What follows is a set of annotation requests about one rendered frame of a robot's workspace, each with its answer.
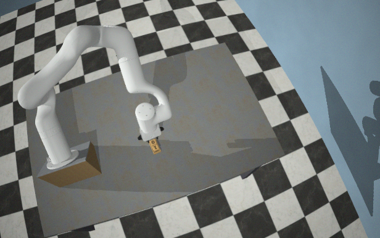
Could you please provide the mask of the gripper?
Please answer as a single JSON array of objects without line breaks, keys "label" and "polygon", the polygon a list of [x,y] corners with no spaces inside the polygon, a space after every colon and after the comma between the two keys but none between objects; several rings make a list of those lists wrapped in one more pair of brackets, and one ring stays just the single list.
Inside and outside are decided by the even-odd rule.
[{"label": "gripper", "polygon": [[156,131],[154,132],[154,133],[152,133],[152,134],[145,134],[145,133],[143,133],[142,131],[140,131],[140,135],[139,135],[139,137],[138,137],[138,140],[143,140],[143,141],[146,141],[146,142],[148,142],[149,143],[149,140],[150,139],[153,139],[153,138],[157,138],[158,139],[158,136],[160,136],[161,135],[161,131],[163,131],[164,130],[164,128],[163,127],[160,127],[159,126],[159,124],[157,124],[157,129],[156,129]]}]

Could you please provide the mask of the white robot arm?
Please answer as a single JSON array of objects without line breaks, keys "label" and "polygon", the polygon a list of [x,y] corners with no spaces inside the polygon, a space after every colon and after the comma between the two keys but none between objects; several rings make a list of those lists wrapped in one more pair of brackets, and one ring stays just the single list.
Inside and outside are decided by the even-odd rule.
[{"label": "white robot arm", "polygon": [[18,102],[23,108],[38,108],[35,125],[49,155],[46,166],[50,170],[69,164],[79,155],[77,150],[70,150],[57,119],[54,86],[89,47],[114,49],[128,92],[149,93],[157,98],[159,104],[156,106],[147,102],[137,106],[135,114],[140,131],[151,134],[157,129],[158,123],[172,117],[166,94],[146,81],[133,35],[127,28],[115,25],[77,26],[66,36],[53,59],[28,80],[18,93]]}]

